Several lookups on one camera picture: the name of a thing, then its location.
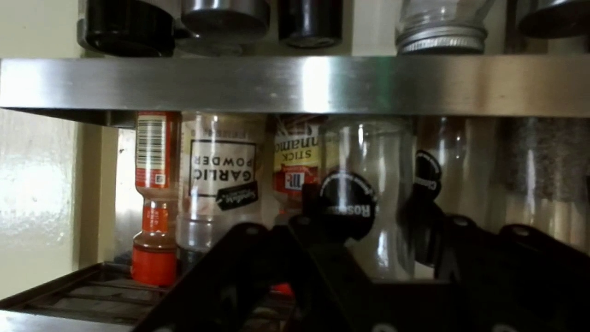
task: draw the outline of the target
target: bottle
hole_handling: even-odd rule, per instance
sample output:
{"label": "bottle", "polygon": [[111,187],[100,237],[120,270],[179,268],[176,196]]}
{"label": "bottle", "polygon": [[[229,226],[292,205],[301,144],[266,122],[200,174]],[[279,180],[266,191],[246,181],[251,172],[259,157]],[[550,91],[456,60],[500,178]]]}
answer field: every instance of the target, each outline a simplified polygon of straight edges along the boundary
{"label": "bottle", "polygon": [[321,209],[356,216],[369,229],[351,242],[356,263],[375,283],[414,275],[414,248],[402,209],[414,189],[414,122],[395,117],[332,117],[323,132]]}
{"label": "bottle", "polygon": [[343,39],[343,0],[281,0],[279,39],[292,49],[331,49]]}
{"label": "bottle", "polygon": [[117,58],[170,58],[174,17],[137,0],[82,0],[78,43]]}
{"label": "bottle", "polygon": [[281,202],[279,224],[301,213],[305,185],[319,185],[321,122],[323,117],[279,117],[273,161],[273,191]]}
{"label": "bottle", "polygon": [[484,19],[493,0],[404,0],[397,39],[401,54],[480,54],[487,32]]}
{"label": "bottle", "polygon": [[589,121],[504,119],[491,187],[491,231],[532,226],[587,253],[589,141]]}
{"label": "bottle", "polygon": [[179,113],[137,117],[135,187],[144,209],[142,231],[133,239],[131,277],[152,287],[172,287],[178,277],[179,133]]}
{"label": "bottle", "polygon": [[178,224],[183,270],[237,224],[260,222],[264,133],[264,115],[185,113]]}
{"label": "bottle", "polygon": [[428,117],[417,130],[417,187],[447,215],[485,226],[496,121]]}

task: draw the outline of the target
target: white label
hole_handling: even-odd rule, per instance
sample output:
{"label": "white label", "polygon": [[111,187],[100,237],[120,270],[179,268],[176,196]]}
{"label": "white label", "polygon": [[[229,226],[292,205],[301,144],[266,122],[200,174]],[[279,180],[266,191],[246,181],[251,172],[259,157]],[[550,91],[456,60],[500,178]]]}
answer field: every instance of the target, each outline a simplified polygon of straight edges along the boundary
{"label": "white label", "polygon": [[165,170],[166,117],[142,115],[137,121],[137,167]]}
{"label": "white label", "polygon": [[253,143],[192,143],[192,196],[216,198],[222,189],[255,183],[255,172],[257,146]]}
{"label": "white label", "polygon": [[371,205],[329,207],[329,215],[371,218]]}

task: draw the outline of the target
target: metal shelf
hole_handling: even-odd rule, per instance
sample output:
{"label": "metal shelf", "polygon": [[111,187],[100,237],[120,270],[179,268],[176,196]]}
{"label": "metal shelf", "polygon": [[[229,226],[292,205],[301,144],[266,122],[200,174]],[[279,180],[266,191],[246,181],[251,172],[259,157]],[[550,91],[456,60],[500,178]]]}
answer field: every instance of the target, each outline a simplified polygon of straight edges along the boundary
{"label": "metal shelf", "polygon": [[2,60],[0,108],[124,124],[120,111],[590,119],[589,56]]}

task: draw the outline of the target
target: jar label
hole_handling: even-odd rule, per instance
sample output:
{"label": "jar label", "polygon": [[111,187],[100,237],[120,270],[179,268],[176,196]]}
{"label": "jar label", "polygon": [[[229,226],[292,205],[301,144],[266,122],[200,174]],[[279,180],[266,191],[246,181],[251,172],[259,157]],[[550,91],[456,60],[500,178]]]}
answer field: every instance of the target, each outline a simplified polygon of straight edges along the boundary
{"label": "jar label", "polygon": [[305,185],[319,183],[319,126],[305,135],[277,135],[273,187],[292,200],[301,200]]}
{"label": "jar label", "polygon": [[190,196],[200,198],[201,215],[257,204],[257,144],[192,141]]}
{"label": "jar label", "polygon": [[137,189],[170,189],[178,146],[176,113],[141,113],[137,119]]}
{"label": "jar label", "polygon": [[443,168],[439,161],[425,150],[417,152],[415,185],[423,196],[436,200],[441,192]]}
{"label": "jar label", "polygon": [[355,218],[349,220],[353,239],[364,239],[375,224],[377,200],[373,187],[358,174],[334,172],[325,178],[319,189],[319,204],[329,216]]}

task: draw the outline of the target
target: spice jar lid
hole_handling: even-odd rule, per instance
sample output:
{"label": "spice jar lid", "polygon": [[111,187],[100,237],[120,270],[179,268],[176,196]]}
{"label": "spice jar lid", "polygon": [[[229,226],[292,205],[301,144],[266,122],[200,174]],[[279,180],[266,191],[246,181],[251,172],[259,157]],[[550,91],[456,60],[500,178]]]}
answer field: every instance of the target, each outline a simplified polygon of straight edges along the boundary
{"label": "spice jar lid", "polygon": [[561,39],[590,32],[589,0],[543,0],[533,4],[537,8],[519,25],[519,30],[528,38]]}
{"label": "spice jar lid", "polygon": [[343,39],[343,0],[281,0],[279,39],[292,49],[331,49]]}
{"label": "spice jar lid", "polygon": [[401,54],[482,54],[487,32],[474,26],[410,30],[399,38]]}
{"label": "spice jar lid", "polygon": [[139,0],[89,0],[78,23],[83,49],[119,58],[168,58],[174,52],[174,19]]}
{"label": "spice jar lid", "polygon": [[205,45],[246,45],[266,36],[266,0],[183,0],[183,25]]}
{"label": "spice jar lid", "polygon": [[181,58],[237,58],[244,56],[244,47],[242,45],[209,45],[200,41],[194,34],[187,30],[178,30],[176,32],[176,56]]}

